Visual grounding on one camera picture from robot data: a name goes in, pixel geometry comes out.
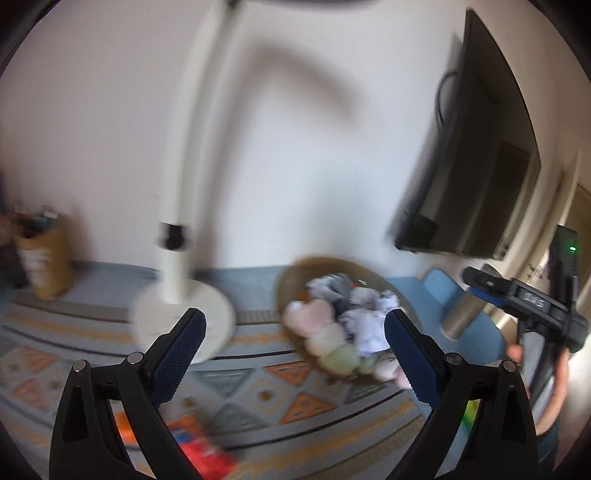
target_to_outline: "plush toy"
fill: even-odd
[[[337,377],[347,377],[361,365],[355,347],[346,343],[338,347],[334,352],[320,358],[320,365],[329,373]]]
[[[296,335],[310,338],[325,326],[335,321],[335,309],[326,300],[316,299],[309,303],[292,301],[284,312],[283,322]]]
[[[314,356],[326,356],[347,343],[345,330],[336,322],[329,323],[305,341],[306,350]]]

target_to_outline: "metal cylinder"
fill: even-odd
[[[501,276],[501,274],[488,263],[485,263],[480,270],[489,275],[494,275],[495,277]],[[464,333],[464,330],[476,320],[476,317],[478,317],[478,314],[486,304],[486,300],[475,297],[470,291],[464,292],[462,298],[443,319],[443,322],[441,323],[443,333],[454,340],[458,340],[462,333]]]

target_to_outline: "patterned rug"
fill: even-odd
[[[195,413],[239,468],[228,478],[385,478],[423,425],[395,384],[352,385],[309,365],[296,353],[274,311],[281,268],[210,271],[237,327],[212,360],[189,368],[165,419]],[[92,264],[57,301],[22,291],[4,302],[0,328],[0,416],[31,464],[47,476],[51,430],[72,363],[119,363],[137,350],[127,324],[134,296],[151,270]],[[121,405],[113,403],[117,412]],[[150,469],[137,446],[128,451]]]

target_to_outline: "wicker basket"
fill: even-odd
[[[313,278],[334,273],[347,274],[349,278],[351,278],[351,280],[353,280],[353,282],[357,285],[374,288],[378,291],[393,291],[398,296],[398,299],[400,300],[400,306],[405,311],[408,318],[416,325],[419,331],[421,330],[421,325],[414,309],[409,304],[407,299],[405,299],[394,286],[392,286],[378,274],[375,274],[371,270],[368,270],[361,265],[332,257],[305,258],[285,269],[283,275],[279,279],[279,283],[277,284],[276,292],[277,312],[279,313],[281,324],[283,325],[283,312],[285,311],[285,308],[291,301],[301,300],[302,292],[306,291],[306,283],[308,283]],[[322,367],[318,364],[316,357],[310,355],[306,351],[306,348],[304,347],[304,339],[293,333],[285,326],[284,330],[287,337],[294,345],[296,351],[309,363],[322,369]],[[344,380],[357,384],[378,383],[378,381],[375,380],[371,375],[361,375],[357,372],[344,378]]]

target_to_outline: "white fabric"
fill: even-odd
[[[366,312],[360,314],[355,322],[355,348],[361,358],[390,348],[384,333],[385,314]]]
[[[375,306],[378,310],[388,313],[390,310],[400,307],[400,301],[393,291],[384,290],[379,298],[376,299]]]
[[[379,293],[372,288],[355,287],[351,290],[349,304],[354,309],[375,310],[375,302],[379,298]]]
[[[337,322],[339,322],[345,332],[354,335],[357,332],[357,321],[364,315],[373,314],[371,310],[366,309],[351,309],[339,315]]]
[[[333,275],[326,275],[320,278],[313,278],[310,280],[306,287],[308,287],[308,293],[313,299],[323,299],[331,303],[343,299],[343,295],[332,290],[331,286],[335,281]]]

